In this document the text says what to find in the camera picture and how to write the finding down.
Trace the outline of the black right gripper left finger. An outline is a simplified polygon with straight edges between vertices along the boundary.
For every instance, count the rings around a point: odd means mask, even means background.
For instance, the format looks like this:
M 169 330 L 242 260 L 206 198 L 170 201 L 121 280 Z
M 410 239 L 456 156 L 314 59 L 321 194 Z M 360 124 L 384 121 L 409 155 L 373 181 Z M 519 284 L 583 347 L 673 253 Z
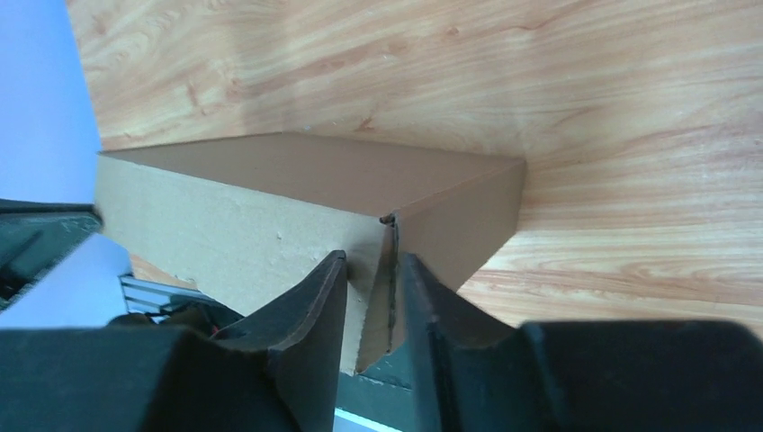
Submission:
M 1 334 L 4 431 L 329 431 L 346 254 L 206 336 L 179 325 Z

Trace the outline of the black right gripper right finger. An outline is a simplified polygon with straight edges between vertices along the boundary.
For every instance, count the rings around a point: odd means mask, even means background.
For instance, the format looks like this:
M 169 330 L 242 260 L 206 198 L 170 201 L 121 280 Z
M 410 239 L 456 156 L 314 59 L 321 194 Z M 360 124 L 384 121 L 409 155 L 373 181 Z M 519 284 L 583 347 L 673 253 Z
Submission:
M 517 328 L 402 262 L 423 431 L 759 431 L 762 343 L 717 320 Z

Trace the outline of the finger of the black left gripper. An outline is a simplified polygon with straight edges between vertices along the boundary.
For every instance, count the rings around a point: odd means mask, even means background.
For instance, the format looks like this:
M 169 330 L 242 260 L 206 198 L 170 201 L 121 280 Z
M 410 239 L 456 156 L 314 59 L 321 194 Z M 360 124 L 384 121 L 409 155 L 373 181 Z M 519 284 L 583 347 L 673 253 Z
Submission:
M 90 236 L 102 219 L 92 204 L 1 201 L 1 309 L 17 303 Z

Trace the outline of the brown cardboard sheet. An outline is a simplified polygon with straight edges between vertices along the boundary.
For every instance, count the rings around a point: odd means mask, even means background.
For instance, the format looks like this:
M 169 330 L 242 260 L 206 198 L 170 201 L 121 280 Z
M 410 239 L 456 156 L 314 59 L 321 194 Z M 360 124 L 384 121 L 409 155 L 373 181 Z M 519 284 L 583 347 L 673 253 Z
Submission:
M 525 174 L 520 158 L 272 133 L 105 151 L 94 204 L 106 237 L 243 315 L 344 251 L 340 368 L 357 374 L 404 341 L 401 257 L 460 288 L 516 233 Z

